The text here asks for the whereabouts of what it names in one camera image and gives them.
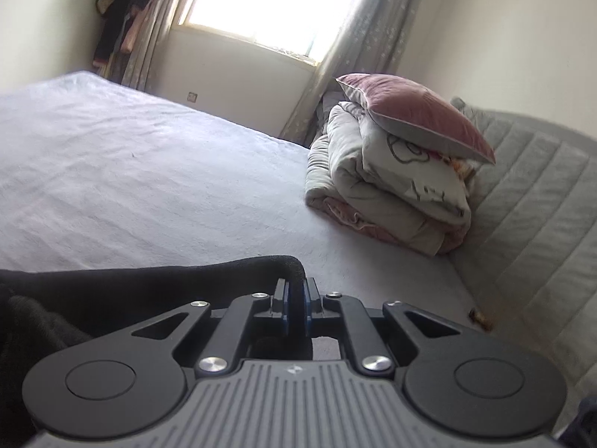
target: white wall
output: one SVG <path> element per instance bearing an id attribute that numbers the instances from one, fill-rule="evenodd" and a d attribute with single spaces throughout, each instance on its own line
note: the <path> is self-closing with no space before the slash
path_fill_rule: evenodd
<path id="1" fill-rule="evenodd" d="M 597 137 L 597 0 L 423 0 L 398 73 Z"/>
<path id="2" fill-rule="evenodd" d="M 234 38 L 173 27 L 153 94 L 279 136 L 299 101 L 313 67 Z M 198 94 L 187 102 L 189 92 Z"/>
<path id="3" fill-rule="evenodd" d="M 96 0 L 0 0 L 0 92 L 90 69 Z"/>

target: folded quilt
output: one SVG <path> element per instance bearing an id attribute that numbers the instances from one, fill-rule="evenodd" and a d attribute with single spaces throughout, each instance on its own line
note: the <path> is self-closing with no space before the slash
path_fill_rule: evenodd
<path id="1" fill-rule="evenodd" d="M 425 254 L 460 245 L 471 223 L 450 163 L 382 130 L 354 103 L 339 103 L 312 145 L 307 204 L 336 221 Z"/>

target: bed sheet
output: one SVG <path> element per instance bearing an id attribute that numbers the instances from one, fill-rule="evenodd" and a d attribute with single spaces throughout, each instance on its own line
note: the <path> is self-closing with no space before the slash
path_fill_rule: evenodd
<path id="1" fill-rule="evenodd" d="M 360 236 L 305 205 L 301 146 L 90 73 L 0 96 L 0 130 L 2 269 L 289 254 L 323 292 L 467 323 L 473 301 L 446 258 Z"/>

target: window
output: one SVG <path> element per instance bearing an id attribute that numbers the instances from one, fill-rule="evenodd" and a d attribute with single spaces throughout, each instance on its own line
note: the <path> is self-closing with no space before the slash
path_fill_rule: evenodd
<path id="1" fill-rule="evenodd" d="M 194 0 L 184 23 L 320 62 L 350 4 L 351 0 Z"/>

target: metal bolt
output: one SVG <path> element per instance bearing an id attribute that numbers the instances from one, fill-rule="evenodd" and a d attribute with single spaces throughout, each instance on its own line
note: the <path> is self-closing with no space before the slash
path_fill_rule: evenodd
<path id="1" fill-rule="evenodd" d="M 383 355 L 370 355 L 365 357 L 361 363 L 367 370 L 386 370 L 392 366 L 392 361 Z"/>
<path id="2" fill-rule="evenodd" d="M 228 367 L 228 362 L 222 357 L 205 357 L 199 361 L 199 368 L 207 372 L 220 372 L 226 367 Z"/>

